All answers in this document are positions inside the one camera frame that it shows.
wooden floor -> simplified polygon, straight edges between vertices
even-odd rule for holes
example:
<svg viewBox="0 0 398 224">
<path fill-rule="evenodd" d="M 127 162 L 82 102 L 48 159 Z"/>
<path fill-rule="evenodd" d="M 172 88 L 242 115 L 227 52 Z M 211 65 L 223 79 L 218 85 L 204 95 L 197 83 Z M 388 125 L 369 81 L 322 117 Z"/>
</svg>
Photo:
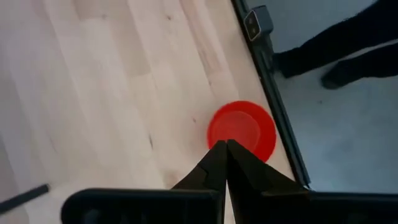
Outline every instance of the wooden floor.
<svg viewBox="0 0 398 224">
<path fill-rule="evenodd" d="M 0 1 L 0 200 L 52 186 L 0 223 L 59 223 L 87 187 L 170 188 L 234 100 L 269 111 L 229 0 Z M 293 178 L 280 139 L 269 164 Z"/>
</svg>

red plastic cup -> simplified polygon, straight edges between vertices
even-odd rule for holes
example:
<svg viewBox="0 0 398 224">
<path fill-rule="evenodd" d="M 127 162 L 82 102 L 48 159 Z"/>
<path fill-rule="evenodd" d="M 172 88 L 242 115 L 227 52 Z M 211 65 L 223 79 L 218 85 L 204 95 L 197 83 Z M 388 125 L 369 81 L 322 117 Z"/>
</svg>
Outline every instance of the red plastic cup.
<svg viewBox="0 0 398 224">
<path fill-rule="evenodd" d="M 211 149 L 219 140 L 234 139 L 263 162 L 275 149 L 276 129 L 271 116 L 259 105 L 235 101 L 221 107 L 210 121 L 207 143 Z"/>
</svg>

